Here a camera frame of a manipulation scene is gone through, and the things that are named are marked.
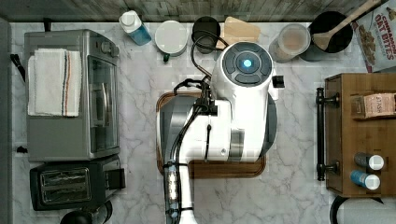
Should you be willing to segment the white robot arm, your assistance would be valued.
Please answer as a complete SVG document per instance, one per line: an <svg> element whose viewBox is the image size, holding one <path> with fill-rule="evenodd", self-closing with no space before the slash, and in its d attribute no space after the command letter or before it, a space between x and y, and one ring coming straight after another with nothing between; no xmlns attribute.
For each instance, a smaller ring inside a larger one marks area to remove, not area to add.
<svg viewBox="0 0 396 224"><path fill-rule="evenodd" d="M166 224L197 224L191 161L254 162L271 148L277 125L273 91L284 86L276 78L265 48L236 42L220 54L209 77L178 84L199 89L198 96L175 92L158 110Z"/></svg>

